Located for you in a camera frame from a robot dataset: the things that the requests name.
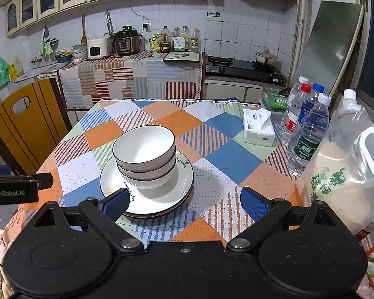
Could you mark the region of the white plate with lettering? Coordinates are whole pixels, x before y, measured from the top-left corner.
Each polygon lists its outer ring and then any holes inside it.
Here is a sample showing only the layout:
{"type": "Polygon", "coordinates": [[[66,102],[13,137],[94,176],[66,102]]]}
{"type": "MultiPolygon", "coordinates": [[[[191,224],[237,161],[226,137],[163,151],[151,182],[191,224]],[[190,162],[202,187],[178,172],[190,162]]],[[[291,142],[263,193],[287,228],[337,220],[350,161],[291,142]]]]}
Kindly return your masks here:
{"type": "Polygon", "coordinates": [[[117,168],[115,159],[109,159],[100,175],[100,188],[109,196],[121,188],[130,193],[130,204],[125,215],[148,219],[160,217],[180,206],[189,196],[193,187],[194,172],[190,161],[181,152],[176,152],[176,165],[170,179],[164,185],[141,189],[127,182],[117,168]]]}

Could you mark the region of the white ribbed bowl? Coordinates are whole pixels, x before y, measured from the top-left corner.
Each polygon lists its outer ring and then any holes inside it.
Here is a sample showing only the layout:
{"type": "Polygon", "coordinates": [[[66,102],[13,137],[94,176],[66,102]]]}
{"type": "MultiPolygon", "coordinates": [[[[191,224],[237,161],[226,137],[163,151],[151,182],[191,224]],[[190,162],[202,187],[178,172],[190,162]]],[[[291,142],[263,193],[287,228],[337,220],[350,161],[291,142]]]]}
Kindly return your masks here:
{"type": "Polygon", "coordinates": [[[153,180],[135,180],[135,179],[132,179],[131,177],[127,177],[126,175],[122,173],[121,173],[121,176],[126,181],[127,184],[133,187],[136,187],[136,188],[148,190],[148,189],[158,188],[164,185],[166,182],[168,182],[171,179],[175,170],[176,170],[176,165],[174,165],[172,169],[168,173],[166,173],[164,176],[158,177],[153,180]]]}
{"type": "Polygon", "coordinates": [[[113,156],[126,171],[146,172],[167,164],[176,152],[176,137],[166,127],[147,125],[123,133],[113,145],[113,156]]]}
{"type": "Polygon", "coordinates": [[[128,171],[123,169],[117,164],[118,170],[125,176],[132,178],[133,180],[156,180],[166,174],[168,174],[175,166],[176,158],[172,158],[169,162],[163,165],[160,168],[153,169],[151,171],[144,171],[144,172],[136,172],[136,171],[128,171]]]}

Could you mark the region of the yellow wooden chair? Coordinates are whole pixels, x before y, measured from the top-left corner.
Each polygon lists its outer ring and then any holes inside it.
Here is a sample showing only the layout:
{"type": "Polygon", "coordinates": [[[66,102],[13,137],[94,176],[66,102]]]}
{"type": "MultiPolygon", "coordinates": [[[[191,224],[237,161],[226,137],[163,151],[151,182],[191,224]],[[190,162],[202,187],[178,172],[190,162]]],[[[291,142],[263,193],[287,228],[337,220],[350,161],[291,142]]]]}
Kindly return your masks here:
{"type": "Polygon", "coordinates": [[[71,129],[57,81],[27,84],[0,104],[0,156],[15,175],[35,174],[71,129]]]}

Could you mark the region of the bag of rice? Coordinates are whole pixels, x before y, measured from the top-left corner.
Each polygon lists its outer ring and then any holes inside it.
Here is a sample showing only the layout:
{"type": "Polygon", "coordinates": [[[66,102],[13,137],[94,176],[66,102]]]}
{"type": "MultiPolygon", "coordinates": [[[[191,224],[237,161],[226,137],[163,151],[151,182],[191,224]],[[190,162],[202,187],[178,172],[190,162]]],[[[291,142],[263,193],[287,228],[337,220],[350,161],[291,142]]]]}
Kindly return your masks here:
{"type": "Polygon", "coordinates": [[[306,206],[326,202],[358,238],[374,230],[374,123],[354,90],[345,90],[297,190],[306,206]]]}

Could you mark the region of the red cap water bottle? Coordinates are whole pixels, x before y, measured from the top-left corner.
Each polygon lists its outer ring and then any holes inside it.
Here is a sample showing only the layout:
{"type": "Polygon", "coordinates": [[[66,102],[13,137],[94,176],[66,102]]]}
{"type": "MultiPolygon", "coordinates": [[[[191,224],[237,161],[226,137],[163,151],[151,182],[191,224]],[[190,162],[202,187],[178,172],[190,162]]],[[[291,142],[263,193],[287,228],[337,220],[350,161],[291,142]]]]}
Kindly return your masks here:
{"type": "Polygon", "coordinates": [[[298,117],[301,112],[301,106],[305,96],[311,92],[311,86],[308,83],[302,83],[299,91],[297,91],[293,98],[288,98],[287,106],[288,109],[284,114],[282,122],[282,140],[281,143],[288,146],[290,139],[292,138],[293,132],[298,124],[298,117]]]}

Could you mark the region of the white cap water bottle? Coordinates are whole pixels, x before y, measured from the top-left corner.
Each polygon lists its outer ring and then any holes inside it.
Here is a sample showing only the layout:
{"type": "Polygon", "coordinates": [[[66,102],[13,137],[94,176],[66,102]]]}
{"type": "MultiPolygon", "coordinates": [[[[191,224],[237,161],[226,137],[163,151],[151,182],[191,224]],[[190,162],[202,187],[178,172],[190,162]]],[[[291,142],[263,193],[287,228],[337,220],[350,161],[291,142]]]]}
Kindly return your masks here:
{"type": "Polygon", "coordinates": [[[330,102],[331,97],[321,92],[288,144],[290,157],[287,167],[295,177],[303,173],[326,134],[330,121],[330,102]]]}

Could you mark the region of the green plastic basket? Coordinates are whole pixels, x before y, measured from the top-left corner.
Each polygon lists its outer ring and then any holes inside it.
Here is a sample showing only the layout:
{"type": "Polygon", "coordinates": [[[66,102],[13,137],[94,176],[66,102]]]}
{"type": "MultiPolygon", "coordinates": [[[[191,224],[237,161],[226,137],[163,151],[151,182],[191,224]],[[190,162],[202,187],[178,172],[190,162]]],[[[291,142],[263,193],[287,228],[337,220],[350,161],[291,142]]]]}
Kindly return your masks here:
{"type": "Polygon", "coordinates": [[[279,90],[272,88],[264,88],[262,92],[261,102],[269,111],[284,112],[287,109],[287,98],[279,95],[279,90]]]}

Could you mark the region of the green plastic bag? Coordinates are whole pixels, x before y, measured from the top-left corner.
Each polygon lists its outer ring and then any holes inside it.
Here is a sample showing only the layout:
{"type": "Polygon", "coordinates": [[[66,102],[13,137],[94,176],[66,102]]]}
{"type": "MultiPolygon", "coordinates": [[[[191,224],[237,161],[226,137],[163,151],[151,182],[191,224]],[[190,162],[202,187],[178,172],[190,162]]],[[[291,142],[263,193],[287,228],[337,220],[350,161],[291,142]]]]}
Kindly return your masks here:
{"type": "Polygon", "coordinates": [[[0,88],[10,82],[8,70],[9,64],[2,58],[0,54],[0,88]]]}

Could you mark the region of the blue cap water bottle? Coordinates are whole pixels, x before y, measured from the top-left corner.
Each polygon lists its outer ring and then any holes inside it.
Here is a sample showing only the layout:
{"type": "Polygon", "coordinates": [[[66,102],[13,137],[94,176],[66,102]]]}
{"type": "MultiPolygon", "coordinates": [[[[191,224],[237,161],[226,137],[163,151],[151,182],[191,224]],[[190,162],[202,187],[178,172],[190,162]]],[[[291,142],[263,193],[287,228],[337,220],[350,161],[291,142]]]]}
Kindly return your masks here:
{"type": "Polygon", "coordinates": [[[299,125],[302,126],[305,118],[308,116],[310,110],[317,102],[318,95],[324,92],[324,87],[318,83],[314,83],[310,92],[308,92],[301,104],[301,111],[298,116],[299,125]]]}

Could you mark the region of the white rice cooker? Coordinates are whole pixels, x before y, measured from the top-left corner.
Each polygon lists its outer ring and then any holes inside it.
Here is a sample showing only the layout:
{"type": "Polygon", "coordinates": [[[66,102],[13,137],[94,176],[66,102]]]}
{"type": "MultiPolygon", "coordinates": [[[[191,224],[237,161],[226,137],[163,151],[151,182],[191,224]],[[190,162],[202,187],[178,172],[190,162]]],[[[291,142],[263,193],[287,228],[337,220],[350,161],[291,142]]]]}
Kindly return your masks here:
{"type": "Polygon", "coordinates": [[[110,36],[99,39],[88,39],[87,51],[89,60],[101,60],[113,53],[113,40],[110,36]]]}

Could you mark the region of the black gas stove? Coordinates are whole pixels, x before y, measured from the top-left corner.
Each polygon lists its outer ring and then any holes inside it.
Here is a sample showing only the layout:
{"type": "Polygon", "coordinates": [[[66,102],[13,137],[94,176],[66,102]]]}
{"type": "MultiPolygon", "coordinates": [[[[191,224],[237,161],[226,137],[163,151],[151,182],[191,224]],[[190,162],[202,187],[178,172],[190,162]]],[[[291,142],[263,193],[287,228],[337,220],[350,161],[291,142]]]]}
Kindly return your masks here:
{"type": "Polygon", "coordinates": [[[286,84],[286,77],[273,65],[214,56],[207,58],[205,76],[252,80],[280,86],[286,84]]]}

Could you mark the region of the white pot on stove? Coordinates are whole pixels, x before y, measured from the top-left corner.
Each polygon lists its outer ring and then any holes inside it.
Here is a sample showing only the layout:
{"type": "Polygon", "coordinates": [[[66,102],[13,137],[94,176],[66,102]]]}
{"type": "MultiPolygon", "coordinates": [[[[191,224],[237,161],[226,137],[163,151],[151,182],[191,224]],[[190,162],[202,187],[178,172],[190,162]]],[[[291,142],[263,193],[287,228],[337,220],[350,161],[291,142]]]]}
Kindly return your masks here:
{"type": "Polygon", "coordinates": [[[257,51],[255,53],[255,59],[256,62],[272,66],[273,64],[275,64],[275,62],[277,62],[278,57],[270,53],[269,49],[266,49],[264,51],[257,51]]]}

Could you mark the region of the black pressure cooker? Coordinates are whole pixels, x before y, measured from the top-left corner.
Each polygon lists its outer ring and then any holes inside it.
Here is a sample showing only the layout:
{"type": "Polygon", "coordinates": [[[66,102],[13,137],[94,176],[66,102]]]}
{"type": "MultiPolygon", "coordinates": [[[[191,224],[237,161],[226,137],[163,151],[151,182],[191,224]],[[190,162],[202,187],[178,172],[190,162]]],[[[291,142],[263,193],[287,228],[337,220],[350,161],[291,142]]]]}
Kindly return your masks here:
{"type": "Polygon", "coordinates": [[[140,51],[141,34],[133,26],[123,26],[114,34],[115,52],[118,56],[134,55],[140,51]]]}

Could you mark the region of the white cutting board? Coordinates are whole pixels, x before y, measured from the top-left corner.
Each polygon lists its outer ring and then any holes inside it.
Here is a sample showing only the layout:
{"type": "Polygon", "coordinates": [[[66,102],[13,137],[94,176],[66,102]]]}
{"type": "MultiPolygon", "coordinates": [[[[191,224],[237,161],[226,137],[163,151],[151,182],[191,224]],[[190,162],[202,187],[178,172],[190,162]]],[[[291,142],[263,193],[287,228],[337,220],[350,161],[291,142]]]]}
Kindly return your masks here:
{"type": "Polygon", "coordinates": [[[199,52],[171,51],[164,58],[164,62],[200,62],[199,52]]]}

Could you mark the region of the cooking oil bottle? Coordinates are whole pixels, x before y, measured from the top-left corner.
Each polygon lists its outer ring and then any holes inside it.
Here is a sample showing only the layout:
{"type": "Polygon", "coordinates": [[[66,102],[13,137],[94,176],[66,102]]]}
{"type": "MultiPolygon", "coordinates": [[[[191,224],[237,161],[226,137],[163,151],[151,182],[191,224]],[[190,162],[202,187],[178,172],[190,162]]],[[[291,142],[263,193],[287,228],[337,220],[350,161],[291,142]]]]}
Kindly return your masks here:
{"type": "Polygon", "coordinates": [[[200,30],[197,27],[193,28],[190,36],[190,50],[198,52],[200,50],[200,30]]]}

